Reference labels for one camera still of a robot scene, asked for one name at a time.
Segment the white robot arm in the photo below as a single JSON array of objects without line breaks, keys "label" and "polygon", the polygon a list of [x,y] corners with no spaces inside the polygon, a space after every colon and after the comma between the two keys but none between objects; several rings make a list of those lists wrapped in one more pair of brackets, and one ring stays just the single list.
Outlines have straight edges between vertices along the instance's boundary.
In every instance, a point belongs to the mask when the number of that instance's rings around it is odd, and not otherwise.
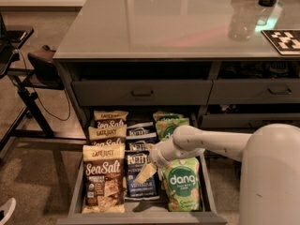
[{"label": "white robot arm", "polygon": [[177,127],[171,138],[149,147],[150,161],[135,182],[177,158],[209,150],[242,163],[239,225],[300,225],[300,128],[270,124],[252,133]]}]

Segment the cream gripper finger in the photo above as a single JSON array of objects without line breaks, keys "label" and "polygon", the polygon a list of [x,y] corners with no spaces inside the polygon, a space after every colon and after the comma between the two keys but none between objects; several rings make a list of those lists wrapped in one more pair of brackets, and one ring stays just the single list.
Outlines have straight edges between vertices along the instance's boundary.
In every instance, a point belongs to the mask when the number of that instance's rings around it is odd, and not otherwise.
[{"label": "cream gripper finger", "polygon": [[152,163],[146,163],[142,166],[141,171],[138,173],[137,177],[134,180],[134,183],[137,185],[143,184],[147,179],[153,176],[157,172],[157,166]]}]

